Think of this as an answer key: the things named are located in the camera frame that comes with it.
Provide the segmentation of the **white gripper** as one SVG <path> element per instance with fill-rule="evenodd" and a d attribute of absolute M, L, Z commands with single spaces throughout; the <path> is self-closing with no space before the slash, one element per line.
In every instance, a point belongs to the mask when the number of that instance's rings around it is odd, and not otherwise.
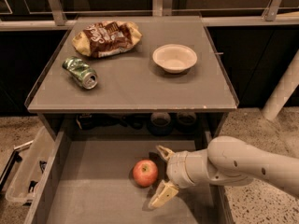
<path fill-rule="evenodd" d="M 197 170 L 199 158 L 195 152 L 175 153 L 170 148 L 161 145 L 158 145 L 156 149 L 161 158 L 167 162 L 166 173 L 170 181 L 160 182 L 149 201 L 149 209 L 162 207 L 178 194 L 179 189 L 193 187 L 199 183 Z"/>

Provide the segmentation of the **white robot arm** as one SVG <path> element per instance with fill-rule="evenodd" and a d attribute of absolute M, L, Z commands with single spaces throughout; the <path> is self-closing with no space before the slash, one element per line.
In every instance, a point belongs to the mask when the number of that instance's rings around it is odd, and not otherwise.
<path fill-rule="evenodd" d="M 218 136 L 206 149 L 174 152 L 157 146 L 166 162 L 168 181 L 161 181 L 149 201 L 155 209 L 173 199 L 181 189 L 204 183 L 243 186 L 260 179 L 299 198 L 299 160 L 266 152 L 231 136 Z"/>

